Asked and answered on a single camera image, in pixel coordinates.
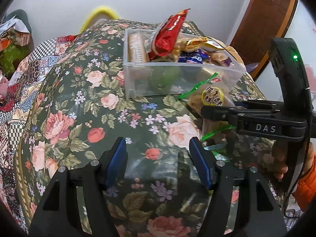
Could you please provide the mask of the right human hand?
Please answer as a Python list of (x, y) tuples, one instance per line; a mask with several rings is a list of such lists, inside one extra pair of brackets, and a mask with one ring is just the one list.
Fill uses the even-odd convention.
[[(275, 141), (272, 147), (272, 156), (274, 158), (274, 163), (272, 166), (272, 171), (277, 179), (282, 179), (284, 174), (288, 171), (288, 166), (286, 165), (288, 143), (285, 141)], [(309, 143), (309, 149), (306, 157), (306, 161), (302, 168), (302, 175), (307, 173), (314, 161), (314, 146), (313, 143)]]

